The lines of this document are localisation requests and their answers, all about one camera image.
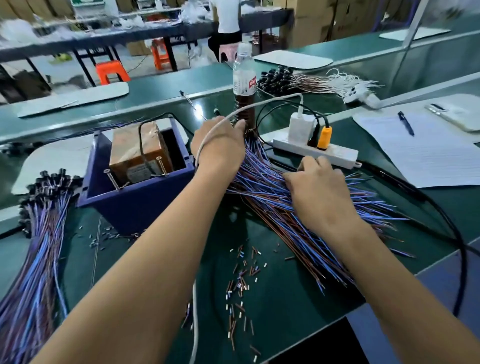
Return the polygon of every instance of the orange stool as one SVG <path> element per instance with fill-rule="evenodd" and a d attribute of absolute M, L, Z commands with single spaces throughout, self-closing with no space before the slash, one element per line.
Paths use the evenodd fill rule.
<path fill-rule="evenodd" d="M 220 62 L 229 61 L 232 62 L 237 58 L 237 49 L 239 47 L 238 43 L 231 43 L 231 44 L 221 44 L 220 50 L 218 51 L 218 58 L 220 58 Z"/>
<path fill-rule="evenodd" d="M 160 47 L 165 53 L 160 53 L 158 48 Z M 153 63 L 155 68 L 161 71 L 163 69 L 163 63 L 170 63 L 170 58 L 167 54 L 167 48 L 165 47 L 165 42 L 162 38 L 154 39 L 152 41 L 152 54 L 153 54 Z"/>
<path fill-rule="evenodd" d="M 98 63 L 95 68 L 102 85 L 108 85 L 110 83 L 108 75 L 112 73 L 116 73 L 123 82 L 130 81 L 130 76 L 128 76 L 127 71 L 125 71 L 120 61 L 115 60 Z"/>

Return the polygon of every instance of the person in white shirt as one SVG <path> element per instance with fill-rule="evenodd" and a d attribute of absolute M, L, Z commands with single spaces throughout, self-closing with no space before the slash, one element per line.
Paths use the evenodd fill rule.
<path fill-rule="evenodd" d="M 208 47 L 215 53 L 216 59 L 222 61 L 218 54 L 220 45 L 242 41 L 239 27 L 241 0 L 210 0 L 210 10 L 214 22 L 218 22 L 218 31 L 208 39 Z"/>

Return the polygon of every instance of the hand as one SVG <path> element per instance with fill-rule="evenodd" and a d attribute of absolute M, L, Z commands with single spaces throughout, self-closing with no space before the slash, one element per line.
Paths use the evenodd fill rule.
<path fill-rule="evenodd" d="M 207 133 L 224 118 L 224 116 L 217 116 L 205 121 L 195 132 L 191 143 L 194 157 Z M 245 120 L 238 121 L 235 127 L 232 127 L 229 122 L 221 124 L 203 146 L 199 157 L 199 168 L 225 172 L 233 179 L 245 158 L 244 133 Z"/>
<path fill-rule="evenodd" d="M 302 223 L 327 243 L 334 244 L 363 221 L 350 198 L 341 170 L 325 157 L 304 157 L 299 171 L 284 173 L 295 212 Z"/>

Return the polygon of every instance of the power strip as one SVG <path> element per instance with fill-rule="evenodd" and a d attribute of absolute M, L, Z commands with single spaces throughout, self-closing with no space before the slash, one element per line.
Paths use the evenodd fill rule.
<path fill-rule="evenodd" d="M 358 150 L 336 146 L 335 144 L 330 144 L 326 150 L 320 150 L 307 145 L 289 143 L 288 130 L 282 134 L 277 134 L 272 142 L 274 148 L 282 149 L 300 156 L 311 156 L 314 158 L 325 156 L 331 164 L 348 170 L 354 167 L 361 167 L 361 163 L 357 162 L 357 157 L 359 155 Z"/>

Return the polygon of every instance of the bottle cap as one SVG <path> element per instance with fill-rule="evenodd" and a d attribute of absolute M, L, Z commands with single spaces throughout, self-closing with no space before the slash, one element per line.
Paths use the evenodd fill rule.
<path fill-rule="evenodd" d="M 237 51 L 238 54 L 252 54 L 252 45 L 250 43 L 240 43 Z"/>

